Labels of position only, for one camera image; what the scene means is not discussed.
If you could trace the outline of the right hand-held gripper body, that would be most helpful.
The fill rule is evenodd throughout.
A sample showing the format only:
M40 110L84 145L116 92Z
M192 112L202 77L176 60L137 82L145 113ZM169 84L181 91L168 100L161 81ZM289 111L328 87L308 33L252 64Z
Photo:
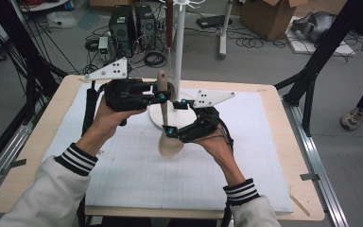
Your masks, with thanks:
M178 129L178 138L182 142L193 142L213 133L220 122L216 104L233 97L235 92L232 91L199 90L194 100L183 100L181 105L189 107L195 113L196 119Z

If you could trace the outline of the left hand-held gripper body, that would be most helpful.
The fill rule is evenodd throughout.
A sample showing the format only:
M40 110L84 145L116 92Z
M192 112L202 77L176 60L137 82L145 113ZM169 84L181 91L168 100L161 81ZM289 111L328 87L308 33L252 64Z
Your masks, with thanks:
M85 79L109 80L104 84L104 95L106 105L115 112L145 109L153 98L153 95L145 94L151 90L151 83L129 77L126 58L87 74Z

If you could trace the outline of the light wooden spoon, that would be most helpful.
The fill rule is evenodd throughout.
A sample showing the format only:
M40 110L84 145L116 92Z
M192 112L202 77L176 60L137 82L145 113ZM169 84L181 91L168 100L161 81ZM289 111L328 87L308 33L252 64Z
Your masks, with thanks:
M159 91L167 91L167 75L160 70L157 76L157 84ZM161 105L162 119L165 125L168 124L167 102ZM163 132L158 142L158 149L162 157L171 158L183 148L183 143L175 138L168 138Z

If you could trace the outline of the white hook stand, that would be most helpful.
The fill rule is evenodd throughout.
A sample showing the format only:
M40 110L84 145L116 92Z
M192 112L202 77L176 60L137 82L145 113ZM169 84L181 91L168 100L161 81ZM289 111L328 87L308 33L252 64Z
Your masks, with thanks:
M177 25L177 32L175 36L176 40L176 52L175 52L175 69L174 77L178 85L178 94L176 101L184 99L190 99L192 96L181 91L181 76L182 76L182 47L184 38L184 22L186 7L192 8L194 4L193 0L173 0L173 20ZM167 117L169 126L177 128L185 127L191 124L195 119L196 115L192 110L176 110L173 108L173 104L167 102Z

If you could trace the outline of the person's left hand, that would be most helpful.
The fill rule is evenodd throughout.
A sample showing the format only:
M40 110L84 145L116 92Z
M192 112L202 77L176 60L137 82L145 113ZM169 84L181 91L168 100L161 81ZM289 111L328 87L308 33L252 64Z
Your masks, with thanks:
M115 112L106 105L106 98L102 97L93 124L77 141L77 146L88 153L98 153L105 142L114 136L116 128L124 119L145 111Z

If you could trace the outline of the small white device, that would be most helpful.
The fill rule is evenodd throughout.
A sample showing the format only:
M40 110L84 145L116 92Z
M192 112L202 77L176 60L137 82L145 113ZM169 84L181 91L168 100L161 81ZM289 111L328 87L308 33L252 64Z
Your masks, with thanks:
M109 52L109 38L108 37L100 37L98 43L98 50L101 54L107 54Z

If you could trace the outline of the black computer tower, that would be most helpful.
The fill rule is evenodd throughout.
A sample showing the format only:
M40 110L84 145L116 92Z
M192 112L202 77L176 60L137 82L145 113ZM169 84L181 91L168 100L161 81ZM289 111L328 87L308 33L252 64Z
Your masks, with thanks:
M119 57L131 58L132 45L136 40L135 24L131 5L115 5L109 21L109 29L115 53Z
M141 48L153 50L156 47L156 20L149 5L139 5L135 8L136 27Z

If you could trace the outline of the white grid mat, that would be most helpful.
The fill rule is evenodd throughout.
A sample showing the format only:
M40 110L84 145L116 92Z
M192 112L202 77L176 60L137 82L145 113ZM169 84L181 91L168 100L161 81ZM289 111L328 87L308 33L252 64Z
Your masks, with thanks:
M230 91L216 104L233 139L240 170L277 212L293 212L281 161L259 92ZM221 211L226 183L219 165L199 145L165 158L158 149L160 105L130 117L98 153L86 193L88 206Z

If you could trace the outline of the flat cardboard piece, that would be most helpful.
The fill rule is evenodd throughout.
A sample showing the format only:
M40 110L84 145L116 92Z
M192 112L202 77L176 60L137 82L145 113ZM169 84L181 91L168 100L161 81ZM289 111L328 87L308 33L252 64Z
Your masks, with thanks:
M89 0L92 7L113 7L115 5L130 5L132 0Z

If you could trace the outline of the large cardboard box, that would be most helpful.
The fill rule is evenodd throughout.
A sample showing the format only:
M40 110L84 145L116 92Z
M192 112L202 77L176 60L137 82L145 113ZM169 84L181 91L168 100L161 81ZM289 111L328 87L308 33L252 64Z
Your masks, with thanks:
M296 8L309 0L246 0L240 23L265 40L283 38Z

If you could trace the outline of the round white table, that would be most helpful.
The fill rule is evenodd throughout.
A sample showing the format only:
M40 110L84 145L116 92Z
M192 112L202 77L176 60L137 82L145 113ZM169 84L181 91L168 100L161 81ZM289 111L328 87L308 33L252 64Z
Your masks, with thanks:
M59 6L64 6L70 0L59 0L58 2L48 2L47 0L43 0L43 2L38 6L24 6L19 3L19 8L21 11L41 11L46 9L52 9Z

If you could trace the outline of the grey bag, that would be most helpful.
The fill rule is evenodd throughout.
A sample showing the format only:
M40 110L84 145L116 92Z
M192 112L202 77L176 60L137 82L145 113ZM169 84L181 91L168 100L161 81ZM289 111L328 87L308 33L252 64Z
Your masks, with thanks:
M309 12L301 19L294 20L291 30L299 31L307 40L316 44L335 20L336 16L329 12Z

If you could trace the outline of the white board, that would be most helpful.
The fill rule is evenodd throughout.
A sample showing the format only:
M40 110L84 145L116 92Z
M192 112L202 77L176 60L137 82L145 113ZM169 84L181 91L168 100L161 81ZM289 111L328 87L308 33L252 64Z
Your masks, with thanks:
M295 54L309 54L312 55L315 50L315 44L310 42L306 37L304 37L300 31L292 31L292 22L297 19L297 16L293 16L290 20L289 25L285 31L285 39L289 44L290 48ZM340 43L334 52L334 56L350 57L354 55L355 52L350 46L348 46L344 41Z

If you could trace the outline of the brown cardboard box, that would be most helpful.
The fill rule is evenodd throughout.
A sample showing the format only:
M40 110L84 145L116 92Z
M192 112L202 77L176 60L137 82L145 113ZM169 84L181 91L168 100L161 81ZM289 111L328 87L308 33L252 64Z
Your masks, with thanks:
M308 0L304 5L296 8L296 15L305 15L308 12L325 11L338 15L348 0Z

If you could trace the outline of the black frame strut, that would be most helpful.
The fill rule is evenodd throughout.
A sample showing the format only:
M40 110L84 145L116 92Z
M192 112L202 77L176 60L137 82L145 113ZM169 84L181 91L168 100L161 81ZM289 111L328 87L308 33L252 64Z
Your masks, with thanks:
M10 0L0 0L0 26L17 50L14 52L0 35L1 46L13 62L18 76L26 81L24 86L26 104L22 113L25 121L29 122L36 115L37 102L42 97L50 100L58 90L60 84L54 76L57 75L63 79L67 73L43 57L31 40Z
M291 85L289 92L283 95L283 101L290 106L298 107L301 98L305 96L302 128L308 137L311 137L310 122L317 77L339 44L362 17L363 0L347 0L303 69L296 75L274 85L277 90Z

